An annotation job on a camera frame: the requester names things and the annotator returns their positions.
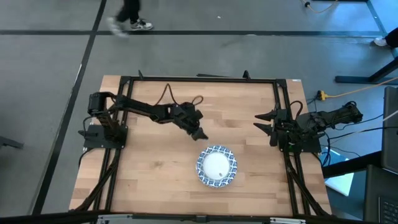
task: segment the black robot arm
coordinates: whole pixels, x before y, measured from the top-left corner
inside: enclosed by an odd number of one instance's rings
[[[288,117],[287,110],[275,109],[266,114],[256,115],[256,118],[266,121],[274,120],[274,125],[254,123],[255,126],[271,135],[270,145],[276,146],[279,142],[283,148],[285,143],[290,144],[292,151],[302,151],[302,145],[325,134],[326,128],[335,128],[336,124],[358,123],[363,115],[353,101],[343,105],[340,109],[331,112],[310,112],[300,114],[296,119]]]
[[[110,98],[114,102],[108,109],[106,100]],[[195,109],[193,103],[182,104],[170,103],[164,105],[149,105],[141,101],[130,99],[124,95],[114,95],[110,92],[97,92],[90,95],[88,114],[97,118],[104,132],[104,138],[108,141],[118,142],[123,140],[123,128],[117,120],[111,118],[116,111],[128,111],[149,117],[153,122],[159,124],[173,123],[185,130],[194,140],[208,139],[200,127],[199,120],[203,117],[199,110]]]

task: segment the cable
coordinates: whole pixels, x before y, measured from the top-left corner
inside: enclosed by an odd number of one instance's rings
[[[319,156],[315,152],[313,152],[312,154],[313,154],[313,156],[315,156],[315,158],[317,158],[319,160],[319,163],[322,164],[322,161],[321,161],[321,159],[319,159]]]
[[[346,151],[346,150],[342,150],[342,149],[340,149],[340,148],[337,148],[337,147],[335,147],[335,146],[330,146],[332,149],[337,149],[337,150],[340,150],[340,151],[342,151],[342,152],[348,152],[348,153],[352,153],[352,154],[356,154],[358,157],[361,157],[358,153],[356,153],[356,152],[351,152],[351,151]]]
[[[398,126],[365,129],[365,130],[362,130],[362,131],[360,131],[360,132],[347,133],[347,134],[343,134],[343,135],[341,135],[341,136],[333,137],[333,138],[330,138],[330,139],[342,138],[342,137],[349,136],[350,134],[355,134],[355,133],[363,133],[363,132],[367,132],[367,131],[374,131],[374,130],[378,130],[378,129],[390,129],[390,128],[398,128]]]
[[[80,156],[80,158],[79,158],[79,166],[78,166],[78,167],[80,167],[81,160],[83,159],[83,157],[85,156],[85,154],[91,152],[91,150],[92,150],[92,149],[87,149],[85,152],[83,152],[83,153],[81,154],[81,156]]]
[[[172,87],[170,86],[170,84],[166,84],[166,86],[164,86],[163,93],[162,93],[162,95],[160,96],[159,100],[154,104],[154,106],[158,105],[158,104],[160,103],[160,101],[163,99],[164,94],[166,93],[167,88],[169,88],[170,96],[172,97],[173,102],[174,102],[176,105],[179,105],[179,106],[180,106],[180,104],[177,103],[177,101],[175,101],[175,99],[174,99]],[[195,102],[195,100],[198,99],[198,98],[200,98],[200,101],[199,101],[198,103],[193,103],[193,102]],[[195,97],[193,98],[193,100],[192,100],[192,104],[193,104],[194,106],[199,105],[199,104],[201,104],[202,102],[203,102],[203,96],[202,96],[202,95],[197,95],[197,96],[195,96]]]
[[[329,159],[328,165],[330,165],[330,161],[331,161],[331,159],[330,159],[330,138],[329,138],[328,133],[326,133],[326,132],[323,132],[323,133],[325,133],[326,137],[328,138],[328,140],[327,140],[328,141],[328,152],[327,152],[327,155],[325,157],[325,160],[322,163],[322,166],[325,166],[327,161],[328,161],[328,159]]]
[[[393,116],[394,116],[395,114],[397,114],[397,113],[398,113],[398,110],[396,110],[395,112],[393,112],[392,114],[390,114],[389,116],[387,116],[386,118],[384,118],[384,119],[381,121],[381,123],[387,121],[388,119],[390,119],[391,117],[393,117]],[[346,136],[349,136],[349,135],[351,135],[351,134],[360,133],[360,132],[363,132],[363,131],[356,131],[356,132],[353,132],[353,133],[346,134],[346,135],[344,135],[344,136],[340,136],[340,137],[342,137],[342,138],[337,139],[336,141],[332,142],[332,144],[334,144],[334,143],[336,143],[336,142],[342,140],[342,139],[345,138]]]
[[[361,88],[361,89],[354,90],[354,91],[349,91],[349,92],[347,92],[347,93],[342,93],[342,94],[335,95],[335,96],[327,95],[327,94],[325,93],[325,98],[336,98],[336,97],[341,97],[341,96],[349,95],[349,94],[352,94],[352,93],[356,93],[356,92],[359,92],[359,91],[367,90],[367,89],[370,89],[370,88],[374,88],[374,87],[377,87],[377,86],[380,86],[380,85],[389,83],[389,82],[394,81],[394,80],[396,80],[396,79],[398,79],[398,77],[391,78],[391,79],[389,79],[389,80],[387,80],[387,81],[381,82],[381,83],[376,84],[376,85],[373,85],[373,86],[368,86],[368,87],[365,87],[365,88]]]
[[[174,99],[172,87],[170,86],[170,84],[166,84],[166,86],[164,86],[164,90],[163,90],[162,96],[160,96],[160,99],[154,104],[154,106],[158,105],[158,104],[160,103],[160,101],[163,99],[164,94],[166,93],[167,87],[169,88],[170,96],[172,97],[173,102],[174,102],[176,105],[179,105],[179,103],[177,103],[177,102],[175,101],[175,99]]]
[[[318,93],[314,96],[314,98],[306,100],[306,101],[311,100],[311,102],[307,102],[307,105],[310,105],[311,103],[313,103],[314,106],[315,106],[315,112],[318,111],[318,109],[317,109],[317,96],[318,96]]]
[[[300,115],[301,111],[303,110],[303,103],[299,100],[293,101],[290,103],[290,106],[292,106],[294,103],[299,103],[300,104],[300,109],[298,109],[298,112],[296,114],[296,119]]]
[[[335,0],[333,4],[331,4],[329,7],[327,7],[326,9],[324,9],[324,10],[322,10],[322,11],[316,11],[316,10],[314,10],[314,9],[310,6],[310,2],[307,2],[306,0],[302,0],[302,1],[304,2],[304,6],[305,6],[305,7],[310,8],[311,11],[313,11],[314,13],[317,13],[317,14],[318,14],[318,13],[323,13],[323,12],[325,12],[326,10],[330,9],[331,7],[333,7],[333,6],[337,3],[338,0]]]
[[[90,118],[92,118],[92,116],[88,116],[87,118],[85,118],[85,119],[83,120],[83,130],[84,130],[83,137],[84,137],[84,139],[86,139],[86,121],[87,121],[88,119],[90,119]]]
[[[361,121],[361,122],[358,122],[358,123],[356,123],[356,124],[362,124],[362,123],[365,123],[365,122],[368,122],[368,121],[373,121],[373,120],[375,120],[375,119],[378,119],[378,118],[380,118],[381,116],[383,116],[383,114],[381,114],[381,115],[379,115],[379,116],[377,116],[377,117],[375,117],[375,118],[368,119],[368,120],[366,120],[366,121]],[[339,131],[342,131],[342,130],[344,130],[344,129],[345,129],[345,127],[347,127],[347,126],[351,126],[351,125],[355,125],[355,124],[347,124],[347,125],[344,125],[344,127],[343,127],[343,128],[341,128],[341,129],[339,129],[339,128],[335,128],[335,129],[336,129],[336,130],[339,130]]]

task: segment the butcher block table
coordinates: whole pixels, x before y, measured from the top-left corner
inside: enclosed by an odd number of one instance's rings
[[[119,81],[120,76],[104,76],[100,91],[116,94]],[[283,155],[278,147],[269,145],[267,134],[253,125],[253,122],[268,123],[254,115],[274,108],[272,85],[135,81],[132,98],[154,104],[166,83],[170,83],[179,103],[192,101],[197,95],[204,97],[197,109],[204,115],[200,123],[209,140],[194,141],[172,123],[157,124],[149,118],[129,113],[127,143],[121,151],[111,211],[291,216]],[[290,101],[300,100],[304,104],[303,113],[306,113],[308,109],[301,81],[287,80],[287,85]],[[279,95],[284,107],[282,90]],[[160,103],[171,102],[167,92]],[[292,114],[296,114],[298,109],[298,104],[292,105]],[[236,177],[220,189],[203,185],[195,170],[199,154],[212,145],[228,147],[238,162]],[[79,206],[97,184],[103,156],[104,149],[94,149],[83,158],[70,202],[71,209]],[[303,153],[300,157],[307,188],[330,213],[319,161],[310,153]],[[106,185],[100,208],[104,208],[107,192]],[[297,186],[295,192],[299,212],[303,213]]]

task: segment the sneaker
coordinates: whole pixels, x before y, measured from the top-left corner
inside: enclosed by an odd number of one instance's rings
[[[154,26],[150,22],[145,22],[143,19],[138,19],[136,23],[130,25],[133,31],[150,30],[154,28]]]
[[[384,47],[384,46],[387,45],[386,40],[385,40],[384,38],[382,38],[382,37],[378,37],[378,38],[374,39],[373,42],[374,42],[377,46],[380,46],[380,47]]]
[[[124,31],[124,27],[121,22],[116,21],[113,17],[109,17],[106,21],[108,22],[108,27],[112,34],[118,37],[129,37],[129,35]]]

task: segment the plate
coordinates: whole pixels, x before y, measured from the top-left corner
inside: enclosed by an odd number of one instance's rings
[[[196,170],[205,185],[225,187],[236,176],[238,163],[234,154],[225,146],[210,146],[200,153]]]

